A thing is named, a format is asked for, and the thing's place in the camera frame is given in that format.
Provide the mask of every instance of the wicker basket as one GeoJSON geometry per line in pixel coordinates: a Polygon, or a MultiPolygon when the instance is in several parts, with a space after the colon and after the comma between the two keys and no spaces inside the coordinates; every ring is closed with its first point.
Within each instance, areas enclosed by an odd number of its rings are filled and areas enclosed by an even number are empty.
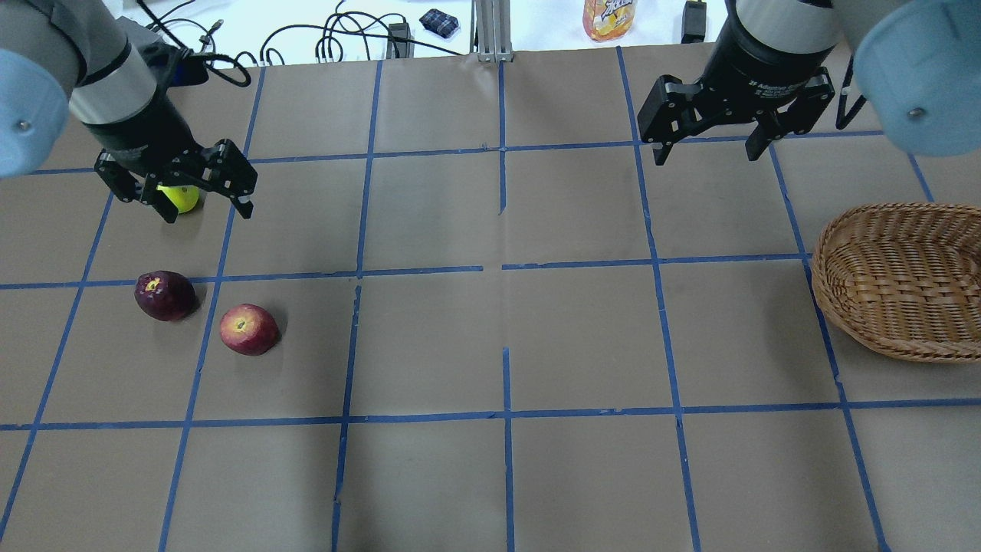
{"type": "Polygon", "coordinates": [[[857,207],[821,233],[813,287],[828,320],[894,359],[981,359],[981,208],[857,207]]]}

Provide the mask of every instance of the blue tape grid line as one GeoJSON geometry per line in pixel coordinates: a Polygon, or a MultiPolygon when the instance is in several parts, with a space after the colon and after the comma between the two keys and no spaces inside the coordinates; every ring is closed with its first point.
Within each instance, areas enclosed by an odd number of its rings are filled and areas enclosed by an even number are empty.
{"type": "MultiPolygon", "coordinates": [[[[883,401],[849,401],[852,410],[879,409],[927,409],[981,407],[981,397],[952,399],[895,399],[883,401]]],[[[685,414],[748,414],[836,411],[843,407],[834,403],[779,403],[772,405],[704,405],[683,407],[685,414]]],[[[466,421],[479,419],[556,418],[556,417],[604,417],[604,416],[659,416],[674,415],[673,407],[634,407],[627,409],[559,409],[528,411],[476,411],[438,414],[367,414],[347,418],[350,424],[367,423],[426,423],[431,421],[466,421]]],[[[307,417],[258,417],[229,419],[196,419],[192,427],[266,427],[278,425],[340,425],[345,418],[334,416],[307,417]]],[[[166,429],[182,428],[182,419],[152,419],[127,421],[57,421],[42,422],[37,431],[72,431],[78,429],[166,429]]],[[[31,423],[0,424],[0,431],[31,431],[31,423]]]]}
{"type": "MultiPolygon", "coordinates": [[[[822,138],[859,138],[859,137],[879,137],[882,131],[852,131],[840,133],[809,133],[806,135],[788,135],[784,139],[822,139],[822,138]]],[[[718,141],[744,141],[749,136],[732,137],[688,137],[675,145],[684,143],[711,143],[718,141]]],[[[599,147],[625,147],[631,145],[646,145],[639,140],[614,140],[614,141],[592,141],[592,142],[573,142],[573,143],[543,143],[531,145],[500,145],[497,147],[465,147],[460,149],[423,149],[415,151],[386,151],[375,152],[376,159],[391,157],[419,157],[432,155],[471,155],[475,153],[487,153],[489,151],[546,151],[551,149],[588,149],[599,147]]],[[[309,161],[338,161],[342,159],[367,159],[367,153],[335,153],[330,155],[302,155],[294,157],[260,157],[249,159],[253,165],[268,165],[276,163],[304,163],[309,161]]],[[[80,167],[71,169],[43,169],[30,173],[31,175],[65,175],[73,173],[90,173],[91,167],[80,167]]]]}
{"type": "Polygon", "coordinates": [[[500,143],[499,168],[500,173],[500,210],[497,214],[503,213],[507,208],[507,164],[504,154],[507,152],[507,116],[504,108],[504,62],[497,62],[497,133],[500,143]]]}
{"type": "Polygon", "coordinates": [[[926,196],[926,200],[933,202],[933,192],[930,191],[930,185],[926,182],[926,177],[923,176],[923,171],[920,170],[919,161],[912,153],[908,153],[906,157],[909,158],[909,165],[913,168],[913,173],[916,175],[916,180],[919,181],[920,187],[923,189],[923,195],[926,196]]]}
{"type": "MultiPolygon", "coordinates": [[[[784,171],[780,165],[777,150],[773,144],[770,144],[769,150],[770,159],[773,161],[773,170],[777,175],[777,183],[780,185],[780,193],[784,197],[784,205],[787,208],[787,216],[790,219],[791,227],[794,229],[794,239],[798,245],[798,252],[801,255],[805,255],[803,238],[800,235],[800,225],[798,224],[797,215],[794,213],[794,205],[791,202],[790,194],[787,190],[787,182],[784,179],[784,171]]],[[[807,287],[812,288],[810,264],[805,258],[802,258],[800,263],[803,266],[804,276],[807,279],[807,287]]],[[[817,316],[817,323],[821,330],[821,338],[824,341],[824,349],[828,355],[828,363],[831,366],[835,386],[838,388],[839,403],[841,404],[842,414],[845,418],[845,427],[848,430],[849,440],[852,443],[852,452],[855,458],[855,465],[858,469],[858,477],[861,480],[862,491],[865,494],[865,503],[868,506],[869,517],[872,520],[872,527],[875,530],[875,537],[876,540],[878,540],[879,549],[882,552],[890,552],[889,544],[886,542],[886,535],[882,528],[882,522],[879,518],[879,511],[875,505],[875,497],[872,494],[872,485],[869,482],[868,472],[865,469],[865,459],[862,457],[861,446],[858,443],[858,435],[855,432],[854,420],[852,419],[852,408],[849,404],[848,394],[845,392],[845,384],[843,384],[841,381],[838,360],[835,357],[835,349],[831,344],[831,335],[828,333],[828,325],[824,319],[824,314],[817,305],[817,300],[814,298],[812,289],[810,293],[811,302],[814,307],[814,314],[817,316]]]]}
{"type": "Polygon", "coordinates": [[[514,540],[514,454],[511,440],[511,350],[507,347],[501,353],[504,382],[504,504],[506,508],[507,552],[515,551],[514,540]]]}
{"type": "MultiPolygon", "coordinates": [[[[361,223],[358,231],[357,278],[364,278],[365,238],[368,230],[368,202],[371,198],[371,172],[375,159],[375,130],[378,127],[378,102],[382,90],[382,61],[375,68],[375,87],[372,92],[371,126],[368,129],[368,156],[365,160],[365,184],[361,195],[361,223]]],[[[344,469],[347,460],[347,434],[351,420],[351,390],[354,385],[354,357],[357,353],[358,319],[361,312],[361,285],[354,289],[354,313],[351,316],[351,336],[347,350],[347,375],[344,381],[344,406],[341,413],[340,439],[337,444],[337,473],[334,489],[334,512],[331,520],[331,550],[337,551],[340,537],[340,493],[344,486],[344,469]]]]}
{"type": "MultiPolygon", "coordinates": [[[[262,86],[266,80],[266,68],[259,70],[259,82],[256,84],[255,98],[252,101],[252,113],[249,116],[248,131],[245,135],[245,144],[242,153],[248,155],[252,145],[252,132],[255,129],[256,116],[259,113],[259,101],[262,98],[262,86]]],[[[178,445],[177,457],[174,460],[174,473],[171,476],[171,486],[167,495],[167,508],[164,511],[164,519],[160,529],[160,542],[157,547],[158,552],[167,549],[167,539],[170,535],[171,519],[174,516],[174,504],[177,501],[178,486],[181,483],[181,470],[183,469],[184,454],[187,451],[187,440],[190,437],[190,430],[194,420],[194,408],[197,405],[197,393],[201,385],[201,372],[204,369],[204,361],[208,355],[208,343],[211,340],[211,328],[215,321],[215,314],[218,310],[218,296],[222,292],[222,277],[225,275],[225,262],[229,255],[229,242],[232,240],[232,224],[235,220],[234,206],[229,205],[229,216],[225,223],[225,236],[222,240],[222,252],[218,257],[218,271],[215,275],[215,287],[211,293],[211,304],[208,307],[208,318],[204,325],[204,335],[201,337],[201,348],[197,356],[197,367],[194,369],[194,379],[191,383],[190,396],[187,398],[187,410],[184,414],[183,424],[181,425],[181,442],[178,445]]]]}
{"type": "Polygon", "coordinates": [[[3,517],[0,518],[0,542],[3,541],[3,535],[7,530],[7,523],[10,521],[11,513],[14,511],[14,502],[17,500],[18,490],[21,488],[21,481],[24,480],[24,472],[27,469],[27,461],[30,460],[30,452],[34,448],[34,439],[37,437],[37,429],[41,423],[41,419],[44,417],[44,409],[48,405],[48,398],[51,397],[51,389],[55,384],[55,376],[58,375],[58,367],[61,365],[62,355],[65,353],[65,346],[68,344],[69,334],[72,333],[72,325],[75,323],[75,316],[78,313],[78,305],[81,303],[81,294],[84,291],[84,283],[88,280],[88,273],[92,269],[92,262],[95,260],[95,252],[99,248],[99,241],[102,240],[102,232],[106,228],[106,219],[109,218],[109,209],[113,205],[113,195],[109,193],[106,196],[105,206],[102,208],[102,216],[99,219],[99,226],[95,230],[95,236],[92,239],[92,247],[88,250],[88,258],[85,260],[85,268],[81,273],[81,286],[75,292],[75,300],[72,302],[72,308],[68,313],[68,320],[65,322],[65,330],[62,332],[61,341],[58,343],[58,351],[55,353],[55,358],[51,362],[51,370],[48,372],[48,380],[44,385],[44,391],[41,393],[40,401],[37,404],[37,410],[34,413],[34,421],[30,425],[30,433],[27,435],[27,442],[24,446],[24,453],[21,454],[21,462],[17,467],[17,474],[14,476],[14,484],[11,485],[10,494],[7,497],[7,503],[4,506],[3,517]]]}
{"type": "Polygon", "coordinates": [[[351,390],[354,386],[354,355],[358,345],[358,325],[361,316],[361,286],[354,288],[354,308],[351,314],[351,335],[347,344],[347,375],[344,378],[344,406],[340,423],[340,440],[337,445],[337,472],[334,483],[334,511],[331,520],[331,550],[337,551],[340,536],[340,492],[344,487],[344,469],[347,460],[347,434],[351,424],[351,390]]]}
{"type": "Polygon", "coordinates": [[[701,552],[701,537],[698,534],[698,518],[695,507],[695,492],[692,489],[692,472],[688,462],[688,442],[685,438],[685,411],[682,407],[681,393],[678,390],[678,375],[675,371],[674,351],[671,347],[671,331],[668,326],[667,307],[664,303],[664,289],[661,285],[661,269],[657,256],[657,244],[651,230],[650,208],[647,204],[647,184],[644,177],[644,163],[641,160],[641,142],[637,130],[637,120],[634,117],[634,100],[631,98],[630,81],[627,78],[627,65],[623,59],[623,49],[616,47],[617,62],[620,65],[620,78],[623,80],[623,92],[627,99],[627,115],[630,118],[630,132],[634,139],[634,160],[637,163],[637,180],[641,192],[641,207],[644,210],[644,226],[647,233],[647,245],[650,248],[651,267],[654,272],[654,291],[657,295],[657,311],[660,316],[661,337],[664,341],[664,354],[667,359],[668,380],[671,384],[671,406],[675,415],[675,431],[678,437],[678,454],[681,462],[682,483],[685,487],[685,502],[688,508],[689,529],[692,533],[692,547],[695,552],[701,552]]]}

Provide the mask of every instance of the red apple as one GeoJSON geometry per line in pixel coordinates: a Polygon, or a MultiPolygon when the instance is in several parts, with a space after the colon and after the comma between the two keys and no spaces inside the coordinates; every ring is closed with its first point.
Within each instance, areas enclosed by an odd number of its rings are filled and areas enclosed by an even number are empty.
{"type": "Polygon", "coordinates": [[[219,323],[222,343],[242,355],[269,351],[280,339],[280,327],[265,308],[254,304],[233,306],[219,323]]]}
{"type": "Polygon", "coordinates": [[[157,320],[180,320],[194,310],[194,286],[187,278],[170,270],[143,274],[133,291],[136,304],[157,320]]]}

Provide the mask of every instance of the black cable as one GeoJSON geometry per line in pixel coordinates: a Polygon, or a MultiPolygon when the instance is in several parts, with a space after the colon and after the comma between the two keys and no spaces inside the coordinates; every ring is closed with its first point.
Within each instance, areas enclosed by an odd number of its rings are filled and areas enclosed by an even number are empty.
{"type": "Polygon", "coordinates": [[[197,0],[187,0],[183,4],[178,4],[178,6],[176,8],[173,8],[171,11],[169,11],[166,14],[160,16],[161,21],[162,20],[166,20],[167,19],[167,16],[171,15],[173,12],[179,10],[180,8],[183,8],[184,6],[186,6],[188,4],[193,4],[194,2],[197,2],[197,0]]]}
{"type": "MultiPolygon", "coordinates": [[[[333,42],[336,42],[337,43],[337,60],[338,61],[344,61],[344,45],[340,43],[340,40],[337,40],[333,36],[324,36],[320,40],[317,40],[317,43],[314,44],[314,46],[313,46],[313,55],[314,55],[314,57],[317,58],[317,61],[319,62],[319,61],[321,61],[321,59],[323,59],[323,60],[326,61],[328,59],[327,53],[324,52],[324,42],[325,41],[333,41],[333,42]]],[[[332,52],[332,54],[331,54],[332,57],[330,59],[331,59],[331,61],[333,61],[334,60],[334,57],[333,57],[334,56],[333,49],[332,48],[328,48],[328,51],[329,52],[332,52]]]]}
{"type": "Polygon", "coordinates": [[[151,11],[150,8],[148,8],[146,6],[146,2],[144,2],[143,0],[136,0],[136,4],[143,10],[143,13],[145,13],[150,18],[150,21],[153,22],[153,25],[155,25],[158,28],[160,28],[160,30],[162,30],[164,32],[164,34],[166,34],[167,36],[169,36],[170,39],[174,41],[174,44],[176,44],[177,46],[180,46],[181,48],[184,48],[184,49],[188,49],[188,50],[190,49],[190,48],[187,47],[186,44],[184,44],[183,42],[181,42],[181,40],[179,38],[177,38],[176,36],[174,36],[174,34],[171,32],[170,29],[168,29],[167,27],[164,26],[164,24],[160,21],[160,19],[157,17],[157,15],[154,14],[153,11],[151,11]]]}
{"type": "Polygon", "coordinates": [[[223,81],[232,83],[235,86],[240,86],[242,88],[247,88],[250,84],[252,84],[252,76],[249,75],[248,70],[245,69],[245,66],[243,66],[240,63],[238,63],[238,60],[237,59],[233,59],[232,57],[227,56],[225,54],[203,54],[201,56],[201,58],[204,59],[205,61],[212,62],[210,65],[205,65],[205,67],[208,69],[208,71],[210,71],[211,73],[215,74],[216,76],[218,76],[219,78],[221,78],[223,81]],[[222,73],[221,71],[215,69],[214,62],[216,62],[216,61],[224,61],[224,62],[231,63],[233,67],[235,67],[236,69],[238,69],[239,71],[241,71],[241,73],[245,76],[245,78],[243,80],[241,80],[241,81],[236,81],[235,79],[233,79],[233,78],[229,77],[228,75],[222,73]]]}
{"type": "Polygon", "coordinates": [[[252,52],[238,52],[238,55],[235,56],[235,61],[237,63],[241,63],[238,61],[238,58],[242,56],[248,56],[248,58],[252,60],[252,65],[259,65],[259,60],[255,59],[255,56],[252,55],[252,52]]]}
{"type": "MultiPolygon", "coordinates": [[[[330,37],[333,35],[335,27],[337,26],[337,24],[340,24],[340,28],[342,28],[344,30],[349,30],[347,27],[344,26],[344,23],[341,22],[341,18],[348,18],[351,21],[353,21],[354,24],[358,26],[358,31],[360,31],[360,32],[364,32],[367,28],[370,28],[371,27],[370,25],[368,25],[366,28],[361,27],[361,24],[358,22],[358,20],[354,19],[349,14],[337,14],[337,13],[331,14],[327,18],[327,20],[324,22],[324,34],[323,34],[323,37],[327,37],[328,38],[328,41],[327,41],[327,51],[328,51],[328,53],[330,54],[330,56],[332,58],[334,57],[334,52],[333,52],[333,49],[331,48],[330,37]],[[334,19],[334,23],[333,24],[331,24],[331,18],[336,18],[336,19],[334,19]],[[327,26],[328,25],[331,26],[330,31],[328,31],[328,29],[327,29],[327,26]]],[[[365,43],[365,56],[368,57],[368,61],[371,61],[371,48],[368,47],[368,37],[367,36],[362,36],[361,38],[362,38],[362,40],[364,40],[364,43],[365,43]]]]}
{"type": "Polygon", "coordinates": [[[197,21],[189,20],[185,18],[174,18],[171,20],[166,20],[164,21],[164,26],[167,26],[171,23],[190,23],[200,28],[201,32],[204,32],[204,34],[201,36],[201,51],[203,52],[204,49],[208,47],[208,44],[211,44],[211,53],[213,54],[218,53],[218,44],[216,43],[213,30],[209,30],[205,28],[202,24],[198,23],[197,21]]]}
{"type": "Polygon", "coordinates": [[[271,32],[269,36],[266,37],[266,40],[263,41],[262,46],[259,47],[259,59],[261,59],[264,62],[269,63],[269,59],[266,57],[266,46],[269,45],[269,41],[272,40],[273,37],[276,36],[277,34],[283,32],[284,30],[290,30],[291,28],[317,28],[317,29],[320,29],[320,30],[323,30],[324,29],[323,27],[321,27],[319,25],[308,25],[308,24],[287,25],[285,27],[277,28],[276,30],[274,30],[273,32],[271,32]]]}
{"type": "Polygon", "coordinates": [[[280,53],[280,50],[277,50],[276,48],[268,48],[266,49],[266,58],[269,59],[269,65],[273,65],[273,60],[269,58],[269,55],[273,52],[276,52],[276,55],[280,57],[280,63],[286,65],[286,60],[283,59],[283,54],[280,53]]]}
{"type": "Polygon", "coordinates": [[[845,78],[842,80],[842,93],[838,95],[838,115],[835,117],[835,128],[839,131],[844,130],[858,115],[858,111],[861,110],[862,106],[865,105],[867,101],[864,94],[859,94],[858,99],[849,109],[849,112],[845,113],[845,100],[848,99],[848,87],[852,84],[852,71],[854,64],[854,57],[849,59],[849,67],[845,69],[845,78]]]}

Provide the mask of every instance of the table surface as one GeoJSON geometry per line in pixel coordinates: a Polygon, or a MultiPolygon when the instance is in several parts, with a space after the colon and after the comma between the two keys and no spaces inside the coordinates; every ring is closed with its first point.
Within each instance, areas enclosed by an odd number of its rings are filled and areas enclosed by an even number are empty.
{"type": "Polygon", "coordinates": [[[828,327],[807,254],[855,205],[981,204],[981,155],[909,157],[866,110],[656,167],[633,112],[709,50],[171,90],[252,160],[250,220],[112,200],[72,123],[0,183],[0,551],[976,550],[981,367],[828,327]],[[158,269],[189,318],[137,308],[158,269]],[[219,339],[241,303],[283,330],[261,357],[219,339]]]}

